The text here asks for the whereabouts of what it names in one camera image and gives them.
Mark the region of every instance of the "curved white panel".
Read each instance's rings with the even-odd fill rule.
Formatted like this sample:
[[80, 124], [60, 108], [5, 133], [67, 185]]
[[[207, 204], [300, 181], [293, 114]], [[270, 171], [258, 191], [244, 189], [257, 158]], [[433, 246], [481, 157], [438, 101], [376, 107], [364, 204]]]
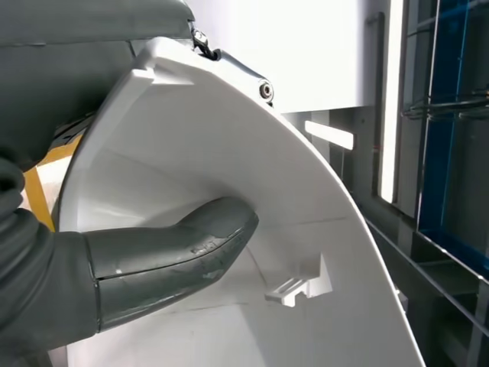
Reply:
[[[72, 158], [60, 229], [168, 226], [226, 195], [260, 223], [220, 281], [69, 346], [69, 365], [423, 365], [371, 235], [315, 148], [177, 42], [153, 40], [137, 64]], [[323, 294], [265, 299], [319, 254]]]

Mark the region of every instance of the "yellow surface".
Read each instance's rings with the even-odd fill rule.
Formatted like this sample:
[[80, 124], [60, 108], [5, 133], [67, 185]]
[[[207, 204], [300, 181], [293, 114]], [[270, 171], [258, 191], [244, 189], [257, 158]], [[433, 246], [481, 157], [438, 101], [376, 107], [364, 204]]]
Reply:
[[70, 155], [73, 155], [75, 149], [76, 149], [78, 143], [81, 138], [82, 136], [79, 135], [76, 137], [73, 142], [69, 143], [68, 145], [63, 145], [62, 147], [51, 149], [51, 151], [49, 151], [49, 153], [48, 153], [48, 155], [45, 157], [45, 159], [39, 162], [38, 166], [42, 166], [43, 164], [48, 164], [48, 163], [69, 157]]
[[27, 199], [29, 199], [30, 209], [39, 222], [42, 222], [52, 232], [54, 232], [54, 225], [46, 203], [43, 186], [41, 184], [39, 175], [38, 174], [38, 169], [34, 167], [23, 175], [26, 178], [26, 194], [27, 195]]
[[[81, 137], [82, 136], [80, 135], [75, 138], [72, 143], [68, 145], [51, 149], [45, 157], [45, 159], [38, 164], [37, 167], [73, 155]], [[54, 232], [54, 224], [48, 208], [43, 185], [39, 180], [37, 167], [34, 167], [23, 174], [26, 178], [26, 194], [29, 200], [30, 210], [32, 210], [39, 222], [42, 222], [48, 228]]]

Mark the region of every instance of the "metal bolt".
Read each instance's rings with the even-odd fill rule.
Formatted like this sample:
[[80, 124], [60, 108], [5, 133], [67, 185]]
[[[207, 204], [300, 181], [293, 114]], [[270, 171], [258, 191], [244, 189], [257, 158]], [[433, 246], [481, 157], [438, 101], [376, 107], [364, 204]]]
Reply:
[[263, 80], [260, 86], [260, 93], [261, 98], [266, 102], [270, 102], [273, 98], [273, 88], [272, 84], [267, 80]]

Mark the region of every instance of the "white plastic clip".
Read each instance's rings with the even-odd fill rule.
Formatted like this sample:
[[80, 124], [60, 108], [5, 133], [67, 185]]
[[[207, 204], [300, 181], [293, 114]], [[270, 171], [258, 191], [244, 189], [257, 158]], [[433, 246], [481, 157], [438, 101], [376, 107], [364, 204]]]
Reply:
[[307, 298], [320, 296], [333, 290], [322, 254], [305, 261], [300, 268], [298, 278], [291, 278], [285, 283], [266, 293], [266, 300], [278, 302], [288, 307], [295, 307], [295, 297], [303, 293]]

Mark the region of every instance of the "gray robotic arm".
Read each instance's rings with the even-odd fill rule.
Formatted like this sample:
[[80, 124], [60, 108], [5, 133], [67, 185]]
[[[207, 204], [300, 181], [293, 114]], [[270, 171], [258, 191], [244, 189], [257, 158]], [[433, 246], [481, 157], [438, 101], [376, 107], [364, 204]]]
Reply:
[[0, 159], [0, 355], [85, 339], [218, 281], [253, 235], [248, 204], [221, 198], [161, 229], [51, 233], [17, 209], [23, 176]]

